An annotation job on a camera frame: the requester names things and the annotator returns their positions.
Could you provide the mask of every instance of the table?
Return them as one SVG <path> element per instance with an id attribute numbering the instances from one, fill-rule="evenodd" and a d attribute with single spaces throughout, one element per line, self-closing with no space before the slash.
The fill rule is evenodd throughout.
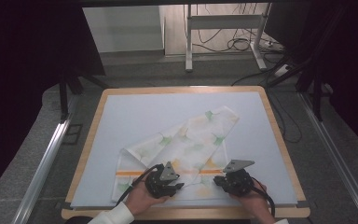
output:
<path id="1" fill-rule="evenodd" d="M 247 92 L 256 91 L 260 94 L 263 106 L 266 109 L 268 120 L 274 132 L 275 139 L 282 154 L 283 162 L 288 171 L 293 187 L 296 192 L 296 198 L 299 202 L 296 206 L 278 207 L 276 209 L 276 217 L 308 217 L 310 215 L 310 208 L 307 206 L 304 192 L 298 181 L 295 168 L 291 162 L 285 143 L 283 142 L 277 121 L 274 118 L 268 97 L 264 89 L 257 86 L 252 87 L 169 87 L 169 88 L 130 88 L 130 89 L 110 89 L 103 92 L 100 103 L 98 104 L 93 122 L 91 124 L 89 135 L 87 137 L 83 152 L 81 154 L 76 172 L 69 188 L 65 202 L 69 204 L 75 195 L 76 188 L 79 184 L 80 178 L 85 170 L 87 159 L 91 152 L 92 143 L 98 129 L 101 116 L 103 114 L 103 107 L 109 95 L 115 94 L 167 94 L 167 93 L 217 93 L 217 92 Z M 95 217 L 101 210 L 72 210 L 69 208 L 62 209 L 62 217 L 70 218 L 75 216 L 89 216 Z M 164 219 L 244 219 L 251 218 L 239 206 L 230 207 L 163 207 L 150 208 L 147 212 L 137 216 L 139 220 L 164 220 Z"/>

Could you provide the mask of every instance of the green pattern on fabric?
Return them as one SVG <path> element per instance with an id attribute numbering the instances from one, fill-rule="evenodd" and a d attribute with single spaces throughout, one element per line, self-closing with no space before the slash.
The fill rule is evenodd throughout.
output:
<path id="1" fill-rule="evenodd" d="M 205 116 L 208 120 L 212 120 L 212 116 L 213 116 L 212 111 L 210 110 L 210 111 L 205 112 Z"/>
<path id="2" fill-rule="evenodd" d="M 216 136 L 215 134 L 214 134 L 214 136 L 216 137 L 216 140 L 214 140 L 213 144 L 214 144 L 215 146 L 220 146 L 220 145 L 222 145 L 223 141 L 225 140 L 225 137 L 224 137 L 224 136 L 219 137 L 219 136 Z"/>
<path id="3" fill-rule="evenodd" d="M 162 135 L 162 140 L 159 142 L 159 144 L 162 146 L 167 146 L 171 141 L 172 141 L 171 136 L 166 137 L 166 136 Z"/>

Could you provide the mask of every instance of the cable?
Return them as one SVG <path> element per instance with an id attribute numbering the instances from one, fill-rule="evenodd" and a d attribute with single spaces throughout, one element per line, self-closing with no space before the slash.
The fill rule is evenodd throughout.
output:
<path id="1" fill-rule="evenodd" d="M 287 117 L 289 117 L 289 119 L 296 125 L 296 128 L 298 129 L 298 132 L 299 132 L 299 137 L 298 137 L 298 139 L 296 139 L 296 140 L 290 140 L 290 139 L 288 139 L 288 138 L 283 138 L 284 140 L 286 140 L 287 142 L 290 142 L 290 143 L 299 143 L 300 141 L 301 141 L 301 139 L 302 139 L 302 137 L 303 137 L 303 134 L 302 134 L 302 132 L 301 132 L 301 129 L 300 129 L 300 127 L 299 127 L 299 125 L 296 123 L 296 121 L 293 119 L 293 117 L 284 109 L 284 107 L 281 105 L 281 102 L 280 102 L 280 100 L 278 99 L 278 97 L 277 97 L 277 95 L 275 95 L 275 93 L 271 93 L 274 97 L 275 97 L 275 99 L 278 101 L 278 105 L 281 107 L 281 109 L 284 111 L 284 113 L 286 113 L 286 115 L 287 115 Z"/>
<path id="2" fill-rule="evenodd" d="M 269 195 L 267 194 L 267 191 L 263 188 L 263 185 L 261 185 L 261 183 L 254 177 L 252 177 L 252 179 L 257 182 L 257 184 L 260 186 L 260 189 L 256 188 L 255 186 L 252 186 L 252 190 L 258 194 L 260 194 L 261 196 L 263 196 L 268 202 L 269 205 L 271 206 L 271 214 L 273 217 L 275 217 L 275 202 L 272 200 L 271 197 L 269 197 Z"/>
<path id="3" fill-rule="evenodd" d="M 118 199 L 116 206 L 118 206 L 126 197 L 127 195 L 144 179 L 144 177 L 149 174 L 152 170 L 156 169 L 157 167 L 159 167 L 161 164 L 157 164 L 152 166 L 151 168 L 147 169 L 146 171 L 144 171 L 143 174 L 141 174 L 138 178 L 136 178 L 136 180 L 134 182 L 132 182 L 132 184 L 126 189 L 126 191 L 124 191 L 124 193 L 120 196 L 120 198 Z"/>

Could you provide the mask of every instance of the black cable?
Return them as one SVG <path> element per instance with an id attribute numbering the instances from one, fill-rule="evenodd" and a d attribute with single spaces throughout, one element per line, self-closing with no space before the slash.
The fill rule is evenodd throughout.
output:
<path id="1" fill-rule="evenodd" d="M 152 170 L 156 169 L 160 165 L 161 164 L 157 164 L 157 165 L 152 166 L 151 168 L 149 168 L 146 171 L 144 171 L 144 173 L 141 174 L 138 178 L 136 178 L 136 180 L 134 182 L 132 182 L 132 184 L 120 196 L 120 198 L 118 199 L 118 201 L 116 203 L 116 206 L 118 206 L 127 197 L 127 195 L 133 190 L 133 188 L 135 188 L 144 179 L 144 177 L 147 174 L 149 174 Z"/>
<path id="2" fill-rule="evenodd" d="M 303 134 L 301 132 L 301 129 L 300 129 L 299 125 L 296 123 L 296 121 L 293 119 L 293 117 L 286 111 L 286 109 L 284 109 L 284 107 L 281 105 L 281 102 L 278 99 L 278 97 L 275 95 L 275 93 L 272 93 L 272 95 L 275 97 L 275 99 L 277 100 L 279 106 L 284 111 L 284 113 L 286 113 L 287 117 L 289 117 L 289 119 L 296 125 L 296 128 L 298 129 L 298 132 L 299 132 L 299 137 L 296 140 L 290 140 L 288 138 L 283 138 L 283 139 L 286 140 L 287 142 L 290 142 L 290 143 L 299 143 L 301 141 L 302 137 L 303 137 Z"/>
<path id="3" fill-rule="evenodd" d="M 264 54 L 263 54 L 263 59 L 264 59 L 265 61 L 267 61 L 267 62 L 269 62 L 269 63 L 278 63 L 279 61 L 274 62 L 274 61 L 272 61 L 271 59 L 268 59 L 268 58 L 267 58 L 267 55 L 270 55 L 270 54 L 282 54 L 282 53 L 281 53 L 281 52 L 267 52 L 267 53 L 264 53 Z"/>
<path id="4" fill-rule="evenodd" d="M 269 195 L 267 194 L 267 191 L 263 188 L 263 185 L 261 185 L 261 183 L 254 177 L 252 177 L 252 179 L 257 182 L 257 184 L 260 186 L 260 189 L 256 188 L 255 186 L 252 186 L 252 190 L 258 194 L 260 194 L 261 196 L 263 196 L 268 202 L 269 205 L 271 206 L 271 214 L 273 217 L 275 217 L 275 202 L 272 200 L 271 197 L 269 197 Z"/>
<path id="5" fill-rule="evenodd" d="M 185 19 L 185 5 L 183 5 L 183 25 L 185 26 L 185 36 L 186 36 L 186 39 L 187 39 L 186 19 Z"/>

